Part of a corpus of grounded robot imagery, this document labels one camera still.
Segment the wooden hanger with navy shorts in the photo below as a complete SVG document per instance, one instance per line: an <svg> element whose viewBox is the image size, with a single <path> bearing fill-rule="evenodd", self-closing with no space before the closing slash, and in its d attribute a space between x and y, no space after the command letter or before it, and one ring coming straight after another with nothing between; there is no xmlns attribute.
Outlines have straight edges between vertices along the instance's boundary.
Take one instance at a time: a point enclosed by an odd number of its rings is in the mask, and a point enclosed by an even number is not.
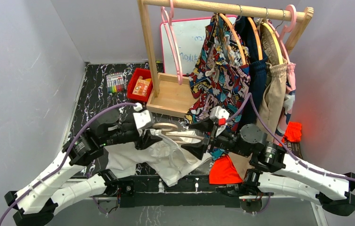
<svg viewBox="0 0 355 226"><path fill-rule="evenodd" d="M247 16L246 22L248 22L249 25L249 31L247 34L249 43L247 47L249 49L250 56L254 60L258 60L258 61L264 60L265 53L261 43L261 38L259 36L258 27L254 21L254 18Z"/></svg>

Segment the wooden hanger with beige shorts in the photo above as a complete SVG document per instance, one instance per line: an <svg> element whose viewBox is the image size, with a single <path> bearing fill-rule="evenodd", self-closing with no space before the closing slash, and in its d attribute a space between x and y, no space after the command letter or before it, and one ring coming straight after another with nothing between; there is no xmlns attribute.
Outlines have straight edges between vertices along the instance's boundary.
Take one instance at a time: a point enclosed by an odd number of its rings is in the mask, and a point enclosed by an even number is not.
<svg viewBox="0 0 355 226"><path fill-rule="evenodd" d="M269 63L273 66L283 64L282 51L272 27L265 19L261 18L257 19L255 24L259 32L261 46Z"/></svg>

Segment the orange card box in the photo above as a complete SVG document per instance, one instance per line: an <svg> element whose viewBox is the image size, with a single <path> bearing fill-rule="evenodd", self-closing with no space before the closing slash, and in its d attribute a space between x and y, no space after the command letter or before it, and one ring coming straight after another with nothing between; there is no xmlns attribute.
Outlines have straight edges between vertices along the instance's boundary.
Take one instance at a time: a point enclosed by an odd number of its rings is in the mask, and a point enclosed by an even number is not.
<svg viewBox="0 0 355 226"><path fill-rule="evenodd" d="M142 76L140 76L135 84L132 93L141 97L147 96L150 83L151 79L144 79Z"/></svg>

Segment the marker pen pack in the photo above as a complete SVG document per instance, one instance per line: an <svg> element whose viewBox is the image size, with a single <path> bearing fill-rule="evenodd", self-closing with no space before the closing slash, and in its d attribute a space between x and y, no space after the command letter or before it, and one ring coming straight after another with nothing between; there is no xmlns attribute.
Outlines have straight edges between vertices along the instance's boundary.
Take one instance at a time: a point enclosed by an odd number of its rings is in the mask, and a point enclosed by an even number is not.
<svg viewBox="0 0 355 226"><path fill-rule="evenodd" d="M123 73L111 73L106 75L106 84L108 94L126 90L126 83Z"/></svg>

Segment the pink hanger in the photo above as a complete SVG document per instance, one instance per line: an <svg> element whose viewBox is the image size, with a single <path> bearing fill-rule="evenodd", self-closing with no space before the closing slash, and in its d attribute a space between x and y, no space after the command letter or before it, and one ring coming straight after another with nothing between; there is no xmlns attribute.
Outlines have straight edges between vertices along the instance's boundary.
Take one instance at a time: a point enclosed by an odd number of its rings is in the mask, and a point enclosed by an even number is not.
<svg viewBox="0 0 355 226"><path fill-rule="evenodd" d="M277 30L273 27L271 22L268 20L267 24L273 29L274 34L278 40L280 50L282 51L282 56L284 59L287 60L287 82L286 82L286 92L289 94L292 91L296 89L295 87L295 64L290 62L289 54L287 52L286 46L283 43L283 38L286 33L290 33L295 25L296 25L296 20L297 20L297 11L294 5L290 4L286 7L287 11L291 13L291 20L290 20L290 25L285 25L280 34L277 32Z"/></svg>
<svg viewBox="0 0 355 226"><path fill-rule="evenodd" d="M162 24L165 27L167 39L169 42L169 46L172 52L172 56L174 58L175 62L175 68L176 68L176 75L177 75L177 81L179 85L182 85L183 83L183 74L182 74L182 65L181 65L181 58L180 58L180 52L178 50L178 44L176 40L176 35L172 26L172 19L174 17L174 5L173 5L173 0L169 1L169 7L170 11L169 13L165 9L164 6L161 7L161 19L162 19Z"/></svg>

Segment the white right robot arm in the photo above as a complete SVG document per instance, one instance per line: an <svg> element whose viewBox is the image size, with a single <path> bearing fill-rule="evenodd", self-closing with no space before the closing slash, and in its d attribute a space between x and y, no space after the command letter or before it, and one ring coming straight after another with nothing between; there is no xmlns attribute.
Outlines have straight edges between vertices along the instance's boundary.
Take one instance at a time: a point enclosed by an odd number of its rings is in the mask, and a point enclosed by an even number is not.
<svg viewBox="0 0 355 226"><path fill-rule="evenodd" d="M297 197L316 204L332 214L349 216L355 211L355 174L333 174L322 170L318 174L301 165L282 146L267 141L267 134L255 124L244 125L236 134L222 131L222 127L207 119L195 123L196 129L210 129L209 137L182 148L201 160L206 152L221 148L229 153L249 157L251 169L247 169L243 185L229 195L274 193Z"/></svg>

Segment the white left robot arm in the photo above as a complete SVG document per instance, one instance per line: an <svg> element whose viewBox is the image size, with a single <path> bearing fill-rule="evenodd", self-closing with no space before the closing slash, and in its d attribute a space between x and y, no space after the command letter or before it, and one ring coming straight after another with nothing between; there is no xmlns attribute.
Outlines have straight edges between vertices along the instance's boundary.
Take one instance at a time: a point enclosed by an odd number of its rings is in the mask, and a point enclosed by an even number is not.
<svg viewBox="0 0 355 226"><path fill-rule="evenodd" d="M109 169L71 186L65 186L65 182L101 157L106 146L131 142L136 149L143 150L160 141L160 137L151 134L152 125L152 114L139 104L134 104L133 114L122 122L117 105L98 113L31 183L5 194L9 209L16 210L13 215L15 224L44 226L61 210L86 198L132 195L133 183L120 181Z"/></svg>

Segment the red knit cloth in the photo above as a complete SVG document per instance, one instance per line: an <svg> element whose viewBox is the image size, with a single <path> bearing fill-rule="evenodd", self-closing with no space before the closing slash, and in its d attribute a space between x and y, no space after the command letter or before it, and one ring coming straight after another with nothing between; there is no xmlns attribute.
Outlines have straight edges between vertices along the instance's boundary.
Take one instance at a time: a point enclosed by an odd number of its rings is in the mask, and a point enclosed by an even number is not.
<svg viewBox="0 0 355 226"><path fill-rule="evenodd" d="M302 137L302 124L299 122L290 121L282 141L289 141L292 143L299 143Z"/></svg>

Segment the beige shorts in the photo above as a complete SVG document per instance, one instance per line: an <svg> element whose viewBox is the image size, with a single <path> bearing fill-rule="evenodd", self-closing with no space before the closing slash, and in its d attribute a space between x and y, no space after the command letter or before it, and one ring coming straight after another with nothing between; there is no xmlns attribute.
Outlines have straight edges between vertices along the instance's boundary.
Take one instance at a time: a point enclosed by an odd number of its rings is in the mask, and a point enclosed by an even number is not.
<svg viewBox="0 0 355 226"><path fill-rule="evenodd" d="M287 60L284 58L283 60L283 64L275 66L267 60L266 89L258 110L262 121L273 135L279 122L286 92Z"/></svg>

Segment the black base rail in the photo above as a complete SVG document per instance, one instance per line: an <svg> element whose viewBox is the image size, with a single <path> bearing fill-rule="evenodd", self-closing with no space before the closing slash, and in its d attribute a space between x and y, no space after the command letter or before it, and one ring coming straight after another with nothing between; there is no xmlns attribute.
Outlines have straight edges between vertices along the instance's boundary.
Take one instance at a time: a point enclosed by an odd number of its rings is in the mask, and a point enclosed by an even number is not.
<svg viewBox="0 0 355 226"><path fill-rule="evenodd" d="M141 206L223 206L243 208L250 214L262 212L271 195L247 188L243 183L212 185L205 175L183 177L167 186L160 176L139 175L119 179L98 195L102 200L115 198L121 208Z"/></svg>

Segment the red plastic bin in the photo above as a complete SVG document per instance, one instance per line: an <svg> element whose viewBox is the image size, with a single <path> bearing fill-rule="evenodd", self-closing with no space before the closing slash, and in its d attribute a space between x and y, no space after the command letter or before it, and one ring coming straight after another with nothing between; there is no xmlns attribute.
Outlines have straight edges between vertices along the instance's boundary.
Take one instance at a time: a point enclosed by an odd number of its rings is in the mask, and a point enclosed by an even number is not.
<svg viewBox="0 0 355 226"><path fill-rule="evenodd" d="M151 71L136 68L127 87L127 97L138 102L147 102L153 90Z"/></svg>

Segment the wooden clothes rack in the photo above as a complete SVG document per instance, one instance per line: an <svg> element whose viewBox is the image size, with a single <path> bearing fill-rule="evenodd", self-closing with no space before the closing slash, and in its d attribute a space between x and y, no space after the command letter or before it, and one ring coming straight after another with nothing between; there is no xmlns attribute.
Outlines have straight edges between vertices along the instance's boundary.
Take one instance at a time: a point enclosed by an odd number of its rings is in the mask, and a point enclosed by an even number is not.
<svg viewBox="0 0 355 226"><path fill-rule="evenodd" d="M177 75L157 71L150 28L149 5L290 21L291 24L282 30L283 33L290 33L285 43L289 53L294 49L314 14L313 7L306 7L303 12L294 12L291 9L267 9L199 0L139 0L137 4L153 82L153 90L149 96L147 108L154 113L179 118L184 117L188 108L195 102L195 98L190 93L188 78L184 77L179 83Z"/></svg>

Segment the white shorts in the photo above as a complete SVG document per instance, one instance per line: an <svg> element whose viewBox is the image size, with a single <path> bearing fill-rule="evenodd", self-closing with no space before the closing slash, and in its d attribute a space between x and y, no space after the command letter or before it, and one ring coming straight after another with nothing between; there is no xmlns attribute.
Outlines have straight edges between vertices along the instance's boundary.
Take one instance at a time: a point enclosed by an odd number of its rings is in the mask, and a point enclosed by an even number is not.
<svg viewBox="0 0 355 226"><path fill-rule="evenodd" d="M150 132L161 141L143 150L136 149L133 142L106 146L108 164L105 168L117 178L125 178L135 175L137 164L147 163L171 187L211 159L209 153L204 154L202 160L197 159L160 130L151 129Z"/></svg>

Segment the wooden hanger with comic shorts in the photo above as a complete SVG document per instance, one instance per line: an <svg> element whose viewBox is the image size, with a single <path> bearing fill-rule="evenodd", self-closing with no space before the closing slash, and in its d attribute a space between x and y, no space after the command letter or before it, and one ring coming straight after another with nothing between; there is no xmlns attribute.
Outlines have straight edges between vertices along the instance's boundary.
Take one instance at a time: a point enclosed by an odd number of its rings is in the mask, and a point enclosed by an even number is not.
<svg viewBox="0 0 355 226"><path fill-rule="evenodd" d="M241 45L241 40L238 37L238 35L237 35L237 33L236 33L231 21L223 13L218 13L218 15L224 20L224 22L227 24L227 26L229 27L230 31L232 32L232 35L235 38L237 47L238 47L240 55L241 55L242 65L246 65L246 59L245 59L245 54L244 54L244 51L243 51L243 47Z"/></svg>

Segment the comic print shorts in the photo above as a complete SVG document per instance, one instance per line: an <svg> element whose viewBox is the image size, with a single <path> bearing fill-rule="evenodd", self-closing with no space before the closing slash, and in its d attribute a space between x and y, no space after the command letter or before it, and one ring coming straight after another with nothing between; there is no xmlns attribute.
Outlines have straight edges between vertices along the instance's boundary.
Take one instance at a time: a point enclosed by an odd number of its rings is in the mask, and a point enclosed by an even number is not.
<svg viewBox="0 0 355 226"><path fill-rule="evenodd" d="M236 132L242 117L239 108L249 92L251 80L248 55L240 39L246 59L246 65L242 65L235 38L218 13L211 17L205 32L200 56L188 75L196 102L185 114L185 124L201 121L209 116L212 108L221 106L233 116L226 130Z"/></svg>

